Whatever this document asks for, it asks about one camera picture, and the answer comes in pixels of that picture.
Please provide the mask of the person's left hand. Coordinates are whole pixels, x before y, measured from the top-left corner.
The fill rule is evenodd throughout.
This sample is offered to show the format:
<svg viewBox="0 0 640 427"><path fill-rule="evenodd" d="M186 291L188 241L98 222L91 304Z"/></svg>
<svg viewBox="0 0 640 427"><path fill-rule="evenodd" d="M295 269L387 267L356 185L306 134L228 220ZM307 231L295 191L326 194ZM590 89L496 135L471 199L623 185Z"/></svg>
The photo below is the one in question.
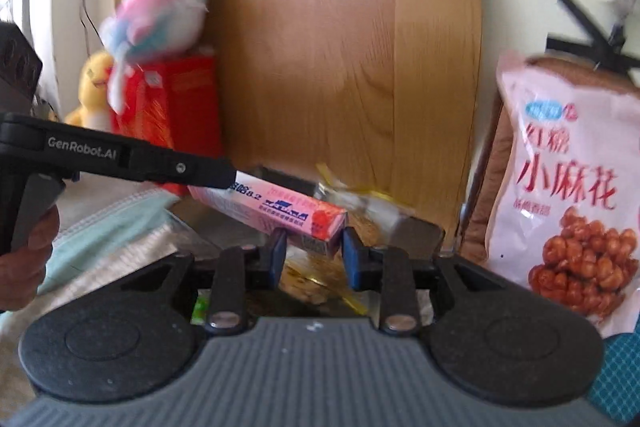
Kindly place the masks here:
<svg viewBox="0 0 640 427"><path fill-rule="evenodd" d="M32 230L25 246L1 257L2 311L21 310L35 299L46 278L47 263L59 229L58 207L53 206Z"/></svg>

